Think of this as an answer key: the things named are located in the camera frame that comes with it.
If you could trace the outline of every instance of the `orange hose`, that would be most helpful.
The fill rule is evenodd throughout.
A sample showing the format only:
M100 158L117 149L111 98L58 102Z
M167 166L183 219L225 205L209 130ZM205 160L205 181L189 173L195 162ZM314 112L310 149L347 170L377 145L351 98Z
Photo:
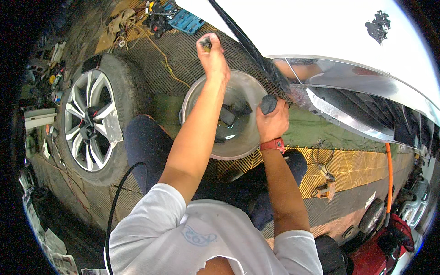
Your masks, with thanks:
M388 226L389 216L391 213L391 203L392 203L392 159L391 159L391 148L389 143L385 143L386 146L386 156L388 159L388 203L386 205L387 220L385 226Z

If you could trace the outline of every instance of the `knee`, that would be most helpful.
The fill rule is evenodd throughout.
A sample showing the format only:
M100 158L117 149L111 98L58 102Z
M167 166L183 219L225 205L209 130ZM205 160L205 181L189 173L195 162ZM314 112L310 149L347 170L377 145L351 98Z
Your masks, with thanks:
M124 138L131 139L134 136L139 136L140 131L145 131L152 127L154 124L157 124L154 119L149 115L139 115L132 119L127 127L125 127Z
M307 172L307 161L304 155L300 151L292 149L287 151L283 156L289 157L286 162L289 165L290 170L292 171L293 176L299 186Z

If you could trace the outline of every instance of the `left hand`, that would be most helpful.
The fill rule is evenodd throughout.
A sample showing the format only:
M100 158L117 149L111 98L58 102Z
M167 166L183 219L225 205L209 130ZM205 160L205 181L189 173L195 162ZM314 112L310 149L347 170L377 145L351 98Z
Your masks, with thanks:
M281 137L289 129L289 105L284 99L278 98L275 110L266 115L261 111L260 105L256 112L257 128L260 143L265 143Z
M206 52L200 45L200 41L209 36L211 40L211 51ZM224 49L221 47L220 40L215 33L207 33L202 36L197 42L197 56L202 63L203 69L206 73L206 81L220 80L227 83L231 75L229 66L223 56Z

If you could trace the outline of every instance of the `dark jeans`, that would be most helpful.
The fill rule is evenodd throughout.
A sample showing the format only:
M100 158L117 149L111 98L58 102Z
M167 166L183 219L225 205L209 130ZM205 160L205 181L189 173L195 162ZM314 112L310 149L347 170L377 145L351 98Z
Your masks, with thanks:
M172 143L171 137L156 121L146 115L137 116L128 124L124 133L128 164L131 166L141 161L148 166L147 178L145 167L139 166L133 170L142 193L146 194L153 185L158 183ZM283 156L289 157L286 162L299 186L307 171L307 163L303 154L293 149ZM240 208L249 215L252 223L259 230L262 230L265 224L273 219L264 164L249 170L231 183L218 183L215 188L202 180L193 200L202 198L220 200Z

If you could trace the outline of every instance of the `shirt logo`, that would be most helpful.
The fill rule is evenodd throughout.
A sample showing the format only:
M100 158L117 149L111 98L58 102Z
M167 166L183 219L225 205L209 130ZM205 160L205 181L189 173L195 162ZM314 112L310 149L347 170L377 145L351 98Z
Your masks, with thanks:
M187 242L195 246L207 246L210 242L217 239L216 234L202 235L194 231L190 226L185 225L181 234Z

